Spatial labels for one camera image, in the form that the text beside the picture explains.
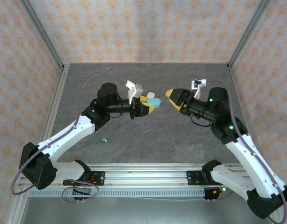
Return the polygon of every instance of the purple cable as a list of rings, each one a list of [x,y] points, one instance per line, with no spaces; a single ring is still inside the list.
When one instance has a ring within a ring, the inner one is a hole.
[[[227,93],[228,93],[228,96],[229,96],[229,102],[230,102],[230,113],[231,113],[231,119],[232,119],[232,122],[234,124],[234,127],[235,127],[235,130],[240,138],[240,140],[243,142],[243,144],[247,147],[248,151],[253,155],[255,152],[253,151],[253,149],[246,143],[246,141],[243,139],[242,137],[242,134],[240,133],[239,131],[239,128],[237,126],[237,123],[236,123],[236,119],[235,119],[235,115],[234,115],[234,106],[233,106],[233,102],[232,102],[232,96],[231,96],[231,92],[230,92],[230,89],[229,87],[227,86],[227,84],[225,84],[223,81],[214,81],[214,82],[219,82],[219,83],[222,83],[225,87],[226,87],[226,90],[227,90]],[[273,177],[273,175],[270,173],[269,169],[267,168],[267,166],[264,164],[264,162],[260,159],[260,157],[258,157],[258,155],[254,155],[255,158],[259,161],[259,163],[261,164],[261,166],[263,167],[263,169],[265,170],[265,172],[267,172],[269,178],[271,179],[271,181],[273,182],[274,186],[276,187],[276,189],[278,190],[279,194],[280,194],[280,197],[282,199],[282,202],[283,202],[283,205],[284,205],[284,216],[283,216],[283,219],[280,223],[277,223],[275,222],[273,219],[271,219],[270,217],[269,220],[274,223],[274,224],[284,224],[286,219],[287,219],[287,204],[286,204],[286,199],[285,199],[285,196],[283,194],[283,192],[281,191],[280,187],[278,186],[275,178]]]
[[[43,148],[39,149],[36,153],[34,153],[19,169],[19,171],[17,172],[17,174],[15,175],[13,181],[12,181],[12,184],[11,184],[11,191],[12,191],[12,194],[13,195],[20,195],[20,194],[23,194],[25,193],[26,191],[32,189],[34,187],[34,185],[31,185],[30,187],[26,188],[25,190],[23,191],[20,191],[20,192],[14,192],[14,186],[19,178],[19,175],[22,173],[22,171],[26,168],[26,166],[37,156],[39,155],[43,150],[45,150],[46,148],[48,148],[49,146],[51,146],[52,144],[54,144],[55,142],[59,141],[60,139],[62,139],[63,137],[67,136],[72,130],[74,130],[74,127],[77,125],[78,123],[78,120],[79,120],[79,116],[80,116],[80,107],[79,107],[79,96],[80,96],[80,92],[81,92],[81,89],[82,89],[82,86],[84,84],[84,82],[90,78],[90,77],[93,77],[94,75],[97,75],[97,74],[104,74],[104,75],[109,75],[109,76],[112,76],[113,78],[123,82],[123,83],[126,83],[127,81],[123,80],[123,79],[120,79],[118,77],[116,77],[115,75],[112,75],[110,73],[107,73],[107,72],[103,72],[103,71],[98,71],[98,72],[95,72],[91,75],[88,75],[82,82],[81,82],[81,85],[79,87],[79,90],[78,90],[78,94],[77,94],[77,115],[76,115],[76,119],[75,119],[75,122],[74,122],[74,125],[67,131],[65,132],[64,134],[62,134],[61,136],[59,136],[58,138],[54,139],[53,141],[49,142],[46,146],[44,146]]]
[[[94,187],[97,189],[97,192],[96,192],[96,193],[94,193],[92,196],[90,196],[90,197],[87,198],[87,199],[82,199],[82,202],[84,202],[84,201],[86,201],[86,200],[89,200],[89,199],[91,199],[91,198],[94,198],[94,197],[99,193],[99,188],[97,187],[97,185],[95,185],[95,184],[93,184],[93,183],[83,182],[83,181],[76,181],[76,180],[72,180],[72,179],[70,179],[69,181],[75,182],[75,183],[82,183],[82,184],[84,184],[84,185],[94,186]],[[78,187],[68,187],[68,188],[64,189],[64,191],[63,191],[62,194],[61,194],[61,198],[63,199],[64,202],[69,203],[69,204],[78,203],[79,200],[77,200],[77,201],[71,201],[71,202],[65,200],[64,193],[65,193],[65,191],[68,190],[68,189],[78,189],[78,190],[88,190],[88,191],[91,190],[90,188],[78,188]]]

